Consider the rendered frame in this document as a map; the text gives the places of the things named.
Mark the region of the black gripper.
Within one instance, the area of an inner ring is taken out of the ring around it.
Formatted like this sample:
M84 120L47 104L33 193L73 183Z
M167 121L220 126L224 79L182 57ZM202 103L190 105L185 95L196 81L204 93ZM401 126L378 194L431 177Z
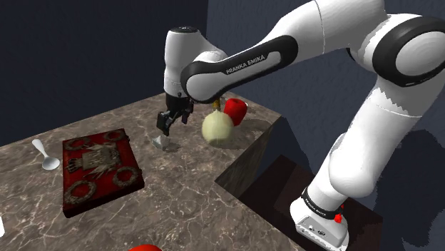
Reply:
M189 116L194 111L194 101L187 96L176 97L170 94L165 95L167 111L159 112L157 115L156 127L169 136L171 124L181 118L183 124L188 123Z

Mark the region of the dark robot stand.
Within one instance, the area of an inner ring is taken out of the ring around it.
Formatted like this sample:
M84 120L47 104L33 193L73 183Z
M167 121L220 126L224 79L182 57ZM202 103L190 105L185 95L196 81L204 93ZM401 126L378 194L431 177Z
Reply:
M324 251L297 233L290 204L312 181L314 175L285 156L279 156L239 200L285 234L305 251ZM343 218L348 222L346 251L379 251L383 218L354 199L344 202Z

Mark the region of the red ornamented book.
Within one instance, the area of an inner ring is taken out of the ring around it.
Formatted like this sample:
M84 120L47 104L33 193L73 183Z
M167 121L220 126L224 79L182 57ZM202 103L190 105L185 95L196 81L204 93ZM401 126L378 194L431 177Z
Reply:
M62 142L63 213L71 218L144 188L122 128Z

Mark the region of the white spoon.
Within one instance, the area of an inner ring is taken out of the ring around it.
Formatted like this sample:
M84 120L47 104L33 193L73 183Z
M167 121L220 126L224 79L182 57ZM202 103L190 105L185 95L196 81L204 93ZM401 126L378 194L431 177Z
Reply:
M55 170L59 167L59 165L61 164L61 161L57 158L53 158L53 157L49 156L46 153L45 148L39 139L33 139L31 141L31 143L44 157L43 162L42 162L42 168L44 170Z

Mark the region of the pale yellow round vase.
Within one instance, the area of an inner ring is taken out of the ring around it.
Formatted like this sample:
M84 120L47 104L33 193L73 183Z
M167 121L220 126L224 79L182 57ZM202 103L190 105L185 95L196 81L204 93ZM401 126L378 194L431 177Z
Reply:
M212 103L213 111L209 113L202 123L202 135L211 145L221 145L229 141L234 127L232 118L221 111L220 99Z

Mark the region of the red round object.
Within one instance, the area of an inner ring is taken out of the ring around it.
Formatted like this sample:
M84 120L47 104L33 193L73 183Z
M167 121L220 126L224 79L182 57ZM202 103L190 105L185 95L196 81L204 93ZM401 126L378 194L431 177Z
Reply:
M132 247L128 251L162 251L162 250L159 247L157 247L156 245L144 244L144 245Z

